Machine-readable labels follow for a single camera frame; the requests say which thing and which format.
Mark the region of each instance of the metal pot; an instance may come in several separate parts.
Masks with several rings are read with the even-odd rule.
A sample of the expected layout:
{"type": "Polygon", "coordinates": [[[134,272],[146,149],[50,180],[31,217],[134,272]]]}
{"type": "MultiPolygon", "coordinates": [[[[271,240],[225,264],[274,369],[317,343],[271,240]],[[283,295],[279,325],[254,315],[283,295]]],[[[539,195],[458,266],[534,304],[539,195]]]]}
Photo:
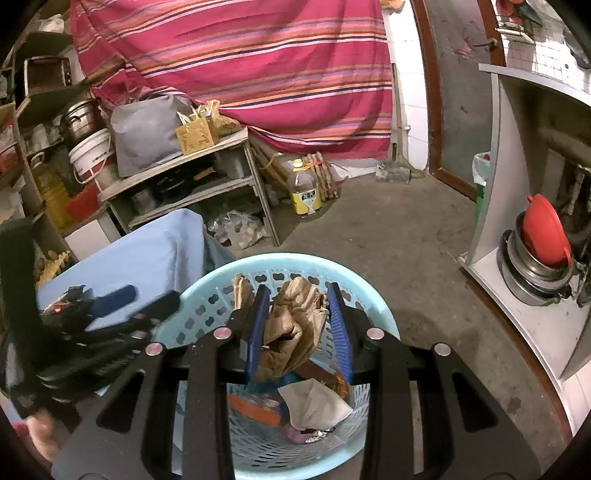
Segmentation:
{"type": "Polygon", "coordinates": [[[548,293],[536,288],[535,285],[531,284],[519,274],[517,269],[511,263],[507,251],[510,236],[511,230],[507,230],[503,233],[501,243],[496,252],[496,261],[503,280],[505,280],[505,284],[511,293],[523,303],[531,305],[532,307],[543,307],[553,303],[559,303],[561,299],[570,297],[572,292],[568,284],[560,290],[548,293]]]}
{"type": "Polygon", "coordinates": [[[70,150],[104,128],[106,124],[100,115],[99,102],[94,98],[70,105],[60,122],[61,134],[70,150]]]}
{"type": "Polygon", "coordinates": [[[570,281],[574,271],[574,262],[572,260],[569,262],[568,266],[563,269],[560,278],[557,278],[556,280],[549,280],[546,277],[542,277],[535,271],[531,270],[521,259],[515,247],[515,243],[519,241],[514,238],[516,235],[517,232],[513,231],[509,237],[507,242],[507,254],[509,255],[509,260],[511,261],[512,265],[520,275],[526,278],[530,283],[533,283],[533,285],[538,287],[540,290],[549,293],[561,289],[570,281]]]}
{"type": "Polygon", "coordinates": [[[560,278],[564,277],[566,270],[572,265],[562,268],[548,267],[540,262],[535,256],[533,256],[522,240],[523,236],[521,227],[523,225],[524,216],[525,212],[521,212],[515,219],[515,235],[513,235],[512,241],[517,255],[519,255],[519,258],[524,263],[524,265],[538,277],[548,281],[559,280],[560,278]]]}

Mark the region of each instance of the wooden door frame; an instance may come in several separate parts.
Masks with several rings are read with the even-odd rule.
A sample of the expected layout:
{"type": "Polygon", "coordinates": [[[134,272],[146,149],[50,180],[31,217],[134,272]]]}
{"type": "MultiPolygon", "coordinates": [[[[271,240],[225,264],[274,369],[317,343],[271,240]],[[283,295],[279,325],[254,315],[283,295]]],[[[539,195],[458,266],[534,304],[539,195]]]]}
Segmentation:
{"type": "MultiPolygon", "coordinates": [[[[496,31],[496,16],[492,8],[491,0],[476,0],[483,12],[485,33],[489,38],[497,38],[502,45],[499,32],[496,31]]],[[[441,165],[443,156],[443,99],[441,98],[441,77],[435,38],[431,28],[431,21],[425,5],[425,0],[413,0],[414,16],[417,22],[418,38],[423,54],[423,66],[425,70],[425,84],[427,87],[427,115],[429,129],[429,173],[448,184],[453,189],[463,193],[468,198],[476,200],[476,187],[456,177],[441,165]]],[[[505,54],[502,48],[497,48],[491,54],[493,64],[505,66],[505,54]]]]}

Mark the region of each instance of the gray bag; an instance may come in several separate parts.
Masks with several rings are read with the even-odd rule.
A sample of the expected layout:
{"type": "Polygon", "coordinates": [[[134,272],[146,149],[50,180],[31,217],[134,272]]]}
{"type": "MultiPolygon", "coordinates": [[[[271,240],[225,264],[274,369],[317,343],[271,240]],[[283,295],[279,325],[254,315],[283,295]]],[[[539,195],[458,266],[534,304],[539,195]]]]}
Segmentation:
{"type": "Polygon", "coordinates": [[[174,129],[181,125],[177,112],[189,115],[190,104],[186,98],[165,95],[113,110],[111,125],[121,177],[130,177],[183,154],[174,129]]]}

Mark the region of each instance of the cardboard box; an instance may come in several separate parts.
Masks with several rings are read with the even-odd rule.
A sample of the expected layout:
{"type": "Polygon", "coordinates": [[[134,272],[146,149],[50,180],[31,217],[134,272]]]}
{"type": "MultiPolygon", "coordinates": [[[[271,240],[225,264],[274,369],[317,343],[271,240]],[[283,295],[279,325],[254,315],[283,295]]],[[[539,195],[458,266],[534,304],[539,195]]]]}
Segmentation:
{"type": "Polygon", "coordinates": [[[175,132],[183,155],[190,155],[204,148],[212,147],[219,140],[211,117],[197,118],[189,124],[177,127],[175,132]]]}

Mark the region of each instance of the white tissue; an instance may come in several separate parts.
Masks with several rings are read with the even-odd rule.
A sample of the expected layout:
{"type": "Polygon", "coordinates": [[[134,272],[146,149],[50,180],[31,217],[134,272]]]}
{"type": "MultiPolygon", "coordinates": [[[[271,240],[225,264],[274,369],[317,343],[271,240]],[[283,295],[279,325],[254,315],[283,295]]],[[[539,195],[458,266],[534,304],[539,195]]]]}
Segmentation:
{"type": "Polygon", "coordinates": [[[278,390],[290,409],[290,422],[297,430],[330,430],[353,411],[347,402],[314,378],[278,390]]]}

